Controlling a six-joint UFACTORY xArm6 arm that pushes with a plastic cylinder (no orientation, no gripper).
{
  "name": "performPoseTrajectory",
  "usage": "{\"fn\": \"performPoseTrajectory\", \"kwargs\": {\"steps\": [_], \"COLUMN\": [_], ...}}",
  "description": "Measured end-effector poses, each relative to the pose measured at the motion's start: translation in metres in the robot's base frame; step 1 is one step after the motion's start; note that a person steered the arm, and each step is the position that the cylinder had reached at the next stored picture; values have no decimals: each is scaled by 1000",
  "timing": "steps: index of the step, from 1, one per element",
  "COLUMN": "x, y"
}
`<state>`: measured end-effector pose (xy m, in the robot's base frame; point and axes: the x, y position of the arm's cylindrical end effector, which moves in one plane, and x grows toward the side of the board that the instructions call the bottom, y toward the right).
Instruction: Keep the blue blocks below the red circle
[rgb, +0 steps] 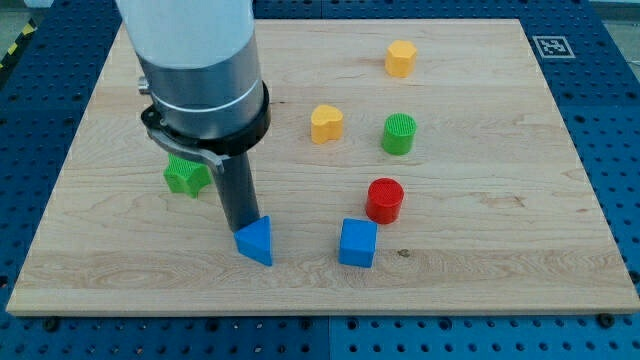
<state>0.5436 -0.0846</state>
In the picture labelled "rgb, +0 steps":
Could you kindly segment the black flange with metal bracket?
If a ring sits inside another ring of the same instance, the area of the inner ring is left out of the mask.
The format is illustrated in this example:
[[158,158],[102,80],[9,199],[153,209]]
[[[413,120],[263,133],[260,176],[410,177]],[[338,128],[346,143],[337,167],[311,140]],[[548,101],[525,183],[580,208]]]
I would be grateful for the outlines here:
[[270,97],[266,83],[261,85],[263,98],[258,113],[248,125],[222,137],[200,139],[180,134],[166,124],[154,106],[145,109],[140,118],[148,137],[162,149],[188,161],[206,164],[215,174],[222,174],[225,160],[245,154],[268,132],[271,125]]

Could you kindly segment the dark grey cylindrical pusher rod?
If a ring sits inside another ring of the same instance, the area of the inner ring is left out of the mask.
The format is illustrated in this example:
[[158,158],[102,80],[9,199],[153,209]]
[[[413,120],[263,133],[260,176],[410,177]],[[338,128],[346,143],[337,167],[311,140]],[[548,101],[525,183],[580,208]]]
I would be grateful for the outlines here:
[[225,159],[213,172],[222,208],[232,232],[260,218],[250,161],[246,153]]

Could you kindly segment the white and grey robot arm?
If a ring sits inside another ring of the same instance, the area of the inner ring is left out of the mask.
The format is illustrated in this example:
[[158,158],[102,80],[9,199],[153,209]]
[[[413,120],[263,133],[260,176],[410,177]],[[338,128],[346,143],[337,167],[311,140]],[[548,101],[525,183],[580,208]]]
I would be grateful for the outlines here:
[[260,217],[248,151],[268,132],[250,0],[117,0],[143,71],[148,136],[179,158],[209,167],[227,223]]

